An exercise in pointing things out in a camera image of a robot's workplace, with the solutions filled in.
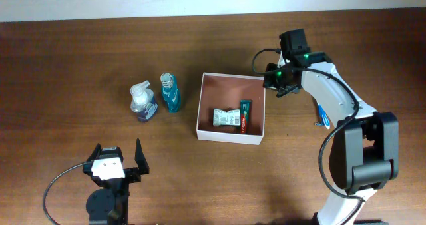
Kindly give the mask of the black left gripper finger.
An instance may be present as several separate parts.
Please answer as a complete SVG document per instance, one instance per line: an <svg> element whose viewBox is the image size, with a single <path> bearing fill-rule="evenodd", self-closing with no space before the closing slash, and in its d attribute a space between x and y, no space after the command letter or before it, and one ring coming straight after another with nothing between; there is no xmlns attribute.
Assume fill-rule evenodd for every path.
<svg viewBox="0 0 426 225"><path fill-rule="evenodd" d="M136 140L136 149L135 149L135 157L134 157L134 159L135 159L135 162L136 162L136 164L138 166L139 173L141 175L145 175L145 174L149 174L150 173L150 168L149 168L147 160L146 160L146 158L144 156L144 153L142 151L142 146L141 146L139 138Z"/></svg>
<svg viewBox="0 0 426 225"><path fill-rule="evenodd" d="M101 150L102 150L102 147L101 147L101 145L98 143L98 144L95 146L95 149L93 150L93 152L91 153L91 155L87 158L87 162L90 162L90 161L96 160L96 159L99 157L99 154L100 154Z"/></svg>

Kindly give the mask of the green white soap packet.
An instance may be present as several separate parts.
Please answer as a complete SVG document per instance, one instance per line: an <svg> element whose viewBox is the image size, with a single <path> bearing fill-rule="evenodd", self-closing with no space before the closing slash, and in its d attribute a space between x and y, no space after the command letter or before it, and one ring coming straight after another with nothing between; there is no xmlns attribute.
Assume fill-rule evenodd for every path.
<svg viewBox="0 0 426 225"><path fill-rule="evenodd" d="M213 110L213 126L240 126L240 110L234 109L223 111L221 109Z"/></svg>

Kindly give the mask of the pink cardboard box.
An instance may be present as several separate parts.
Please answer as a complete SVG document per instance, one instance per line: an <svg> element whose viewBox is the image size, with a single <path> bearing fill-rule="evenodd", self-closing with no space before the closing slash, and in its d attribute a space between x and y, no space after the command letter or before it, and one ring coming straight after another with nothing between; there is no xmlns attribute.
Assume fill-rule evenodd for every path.
<svg viewBox="0 0 426 225"><path fill-rule="evenodd" d="M196 134L199 140L259 145L264 137L266 90L262 77L204 73L200 90ZM251 101L247 132L240 127L214 126L214 109L240 108L240 101Z"/></svg>

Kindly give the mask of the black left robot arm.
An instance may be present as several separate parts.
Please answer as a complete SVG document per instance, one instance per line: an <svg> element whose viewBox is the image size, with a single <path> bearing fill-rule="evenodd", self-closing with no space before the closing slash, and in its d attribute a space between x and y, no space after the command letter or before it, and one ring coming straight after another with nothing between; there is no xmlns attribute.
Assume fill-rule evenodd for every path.
<svg viewBox="0 0 426 225"><path fill-rule="evenodd" d="M139 183L150 168L139 140L136 140L136 167L124 168L119 147L95 146L83 165L83 173L99 187L86 201L89 224L123 225L128 223L129 185Z"/></svg>

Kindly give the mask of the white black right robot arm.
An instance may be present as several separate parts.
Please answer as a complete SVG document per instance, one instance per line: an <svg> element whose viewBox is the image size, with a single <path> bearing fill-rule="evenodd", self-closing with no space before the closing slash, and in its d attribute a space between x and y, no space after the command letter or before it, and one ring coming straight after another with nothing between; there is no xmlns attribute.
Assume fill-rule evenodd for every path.
<svg viewBox="0 0 426 225"><path fill-rule="evenodd" d="M365 203L399 173L399 122L378 112L342 79L331 58L313 52L303 29L279 36L280 58L262 72L264 88L278 97L309 93L334 129L318 154L321 178L330 194L313 224L356 224Z"/></svg>

